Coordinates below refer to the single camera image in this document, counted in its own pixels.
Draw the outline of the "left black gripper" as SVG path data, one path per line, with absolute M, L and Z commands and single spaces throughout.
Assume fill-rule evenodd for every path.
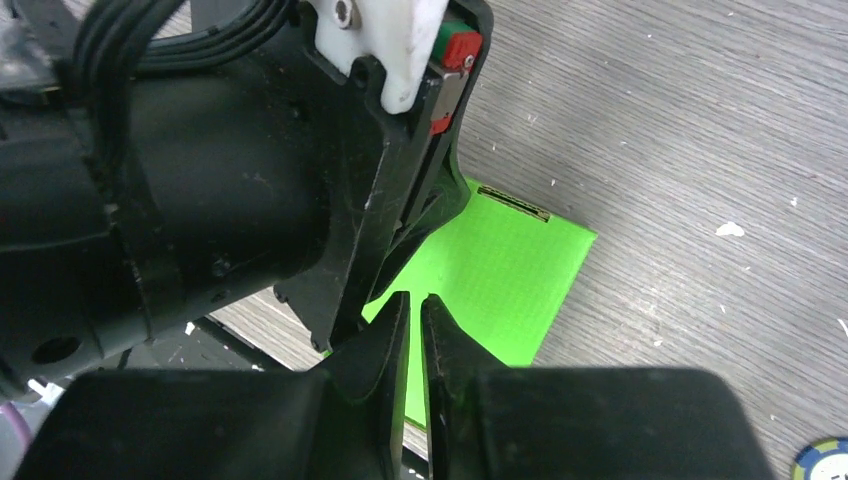
M 314 1 L 173 39 L 174 1 L 8 1 L 1 26 L 1 394 L 97 366 L 266 288 L 316 347 L 365 326 L 469 198 L 457 136 L 483 1 L 437 12 L 400 107 L 374 51 L 334 64 Z

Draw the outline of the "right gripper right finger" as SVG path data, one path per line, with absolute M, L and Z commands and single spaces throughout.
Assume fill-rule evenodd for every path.
M 768 479 L 729 386 L 692 368 L 505 365 L 421 306 L 434 479 Z

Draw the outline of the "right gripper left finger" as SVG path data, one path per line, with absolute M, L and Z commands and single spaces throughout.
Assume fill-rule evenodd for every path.
M 47 416 L 20 479 L 394 479 L 409 311 L 310 370 L 101 371 Z

